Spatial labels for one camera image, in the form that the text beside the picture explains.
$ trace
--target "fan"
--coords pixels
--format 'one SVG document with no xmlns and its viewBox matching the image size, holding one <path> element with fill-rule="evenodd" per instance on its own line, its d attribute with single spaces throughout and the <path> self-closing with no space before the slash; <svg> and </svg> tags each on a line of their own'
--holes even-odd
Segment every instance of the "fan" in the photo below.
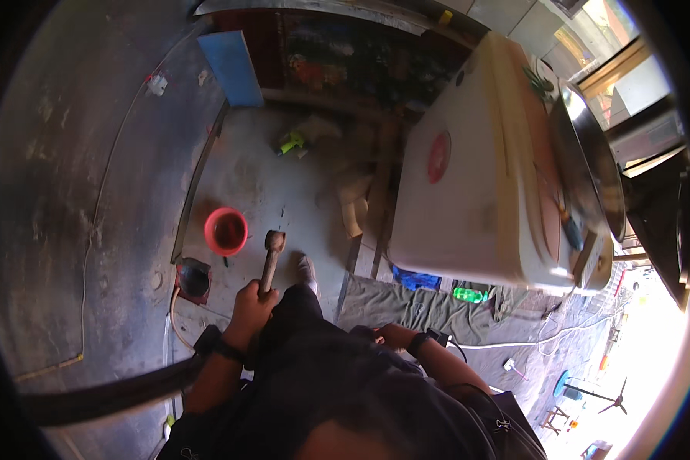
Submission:
<svg viewBox="0 0 690 460">
<path fill-rule="evenodd" d="M 611 404 L 610 406 L 608 406 L 604 410 L 601 410 L 601 412 L 605 412 L 612 407 L 618 406 L 621 408 L 621 410 L 623 411 L 624 414 L 628 415 L 626 408 L 622 404 L 622 402 L 623 402 L 623 389 L 626 388 L 626 380 L 628 380 L 628 377 L 623 379 L 623 386 L 621 386 L 621 392 L 619 393 L 618 397 L 616 399 L 612 399 L 612 398 L 608 398 L 607 396 L 601 396 L 600 394 L 596 394 L 592 391 L 578 388 L 577 386 L 568 385 L 567 383 L 565 383 L 565 381 L 568 378 L 570 378 L 570 377 L 568 377 L 568 374 L 569 374 L 569 372 L 565 371 L 562 374 L 562 376 L 560 377 L 560 380 L 557 382 L 557 385 L 555 386 L 555 396 L 559 396 L 560 390 L 562 389 L 563 386 L 565 386 L 567 388 L 572 388 L 573 390 L 579 391 L 580 393 L 590 394 L 591 396 L 595 396 L 596 398 L 600 398 L 600 399 L 608 400 L 608 401 L 613 401 L 613 404 Z"/>
</svg>

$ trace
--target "hand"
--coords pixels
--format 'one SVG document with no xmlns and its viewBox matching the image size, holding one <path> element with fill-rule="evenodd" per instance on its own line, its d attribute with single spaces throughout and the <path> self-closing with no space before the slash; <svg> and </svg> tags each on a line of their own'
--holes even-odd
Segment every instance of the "hand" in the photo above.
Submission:
<svg viewBox="0 0 690 460">
<path fill-rule="evenodd" d="M 376 342 L 383 343 L 392 350 L 406 350 L 416 334 L 416 331 L 399 326 L 393 322 L 389 322 L 387 325 L 375 330 L 375 335 L 379 336 Z"/>
<path fill-rule="evenodd" d="M 222 334 L 228 345 L 243 353 L 248 352 L 251 337 L 259 333 L 271 317 L 271 310 L 279 299 L 279 290 L 272 289 L 258 298 L 258 280 L 238 291 L 230 325 Z"/>
</svg>

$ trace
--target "red bucket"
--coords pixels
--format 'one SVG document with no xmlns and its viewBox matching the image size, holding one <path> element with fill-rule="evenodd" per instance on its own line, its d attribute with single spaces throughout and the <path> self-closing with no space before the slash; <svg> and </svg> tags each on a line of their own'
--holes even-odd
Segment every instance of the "red bucket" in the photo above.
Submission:
<svg viewBox="0 0 690 460">
<path fill-rule="evenodd" d="M 243 249 L 248 239 L 248 222 L 239 210 L 219 207 L 204 223 L 204 240 L 213 253 L 229 257 Z"/>
</svg>

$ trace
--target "wall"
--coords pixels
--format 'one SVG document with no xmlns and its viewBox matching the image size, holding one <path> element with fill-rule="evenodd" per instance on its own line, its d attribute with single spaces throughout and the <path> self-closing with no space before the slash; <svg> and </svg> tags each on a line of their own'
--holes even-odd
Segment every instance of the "wall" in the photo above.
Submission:
<svg viewBox="0 0 690 460">
<path fill-rule="evenodd" d="M 193 31 L 193 6 L 64 0 L 7 83 L 0 350 L 16 376 L 73 358 L 85 344 L 83 361 L 21 382 L 19 391 L 65 391 L 163 365 L 176 226 L 223 101 L 193 37 L 181 41 Z M 144 79 L 173 47 L 160 66 L 166 93 L 146 95 Z M 210 77 L 199 86 L 202 69 Z M 70 444 L 85 458 L 147 458 L 165 417 L 161 405 L 70 428 L 73 441 L 48 434 L 68 458 Z"/>
</svg>

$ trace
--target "red circular logo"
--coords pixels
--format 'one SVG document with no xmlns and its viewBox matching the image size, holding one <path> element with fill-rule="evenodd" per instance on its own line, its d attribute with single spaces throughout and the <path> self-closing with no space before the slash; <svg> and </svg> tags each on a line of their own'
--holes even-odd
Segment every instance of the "red circular logo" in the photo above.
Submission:
<svg viewBox="0 0 690 460">
<path fill-rule="evenodd" d="M 448 164 L 450 164 L 450 133 L 443 131 L 432 142 L 430 159 L 427 163 L 430 184 L 436 184 L 442 180 Z"/>
</svg>

